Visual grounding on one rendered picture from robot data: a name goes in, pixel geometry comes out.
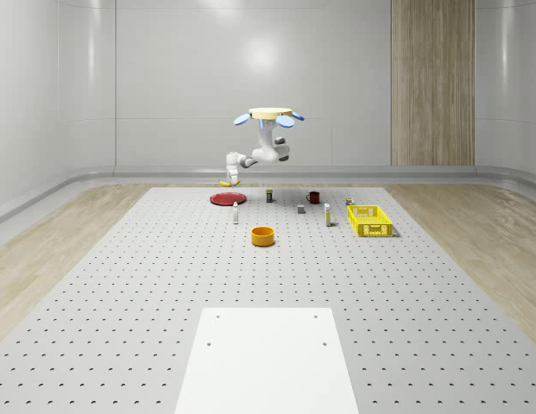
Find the red plate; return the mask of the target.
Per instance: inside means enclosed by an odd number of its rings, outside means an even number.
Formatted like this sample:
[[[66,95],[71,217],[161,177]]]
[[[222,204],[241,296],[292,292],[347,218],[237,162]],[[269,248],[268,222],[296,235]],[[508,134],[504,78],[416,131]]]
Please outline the red plate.
[[[234,203],[242,204],[247,201],[244,194],[239,192],[221,192],[210,196],[212,204],[220,206],[232,206]]]

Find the yellow bowl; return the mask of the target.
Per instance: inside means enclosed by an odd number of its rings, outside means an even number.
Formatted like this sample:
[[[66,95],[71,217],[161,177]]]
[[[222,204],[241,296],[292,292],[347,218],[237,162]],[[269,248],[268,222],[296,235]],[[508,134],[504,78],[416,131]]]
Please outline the yellow bowl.
[[[274,244],[274,229],[270,227],[255,227],[251,230],[251,242],[255,246],[267,247]]]

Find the drone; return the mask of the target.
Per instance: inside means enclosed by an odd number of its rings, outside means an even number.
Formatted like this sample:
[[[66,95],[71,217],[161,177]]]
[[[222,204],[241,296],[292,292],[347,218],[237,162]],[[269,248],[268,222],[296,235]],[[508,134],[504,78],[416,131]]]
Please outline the drone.
[[[261,127],[268,124],[268,121],[275,121],[283,128],[291,128],[294,125],[294,120],[305,120],[302,115],[286,108],[254,108],[236,118],[234,124],[241,125],[249,119],[259,120]]]

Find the yellow basket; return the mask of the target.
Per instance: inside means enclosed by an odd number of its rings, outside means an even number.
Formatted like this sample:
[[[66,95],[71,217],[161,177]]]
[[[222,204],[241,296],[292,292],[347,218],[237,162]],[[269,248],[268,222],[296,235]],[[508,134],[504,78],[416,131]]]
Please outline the yellow basket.
[[[358,236],[392,236],[393,224],[377,205],[348,205],[347,217]]]

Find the white board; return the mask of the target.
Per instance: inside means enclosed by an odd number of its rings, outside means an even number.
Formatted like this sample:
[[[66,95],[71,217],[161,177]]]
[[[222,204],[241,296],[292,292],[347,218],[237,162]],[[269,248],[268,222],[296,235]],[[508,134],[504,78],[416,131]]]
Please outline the white board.
[[[175,414],[358,414],[331,309],[203,309]]]

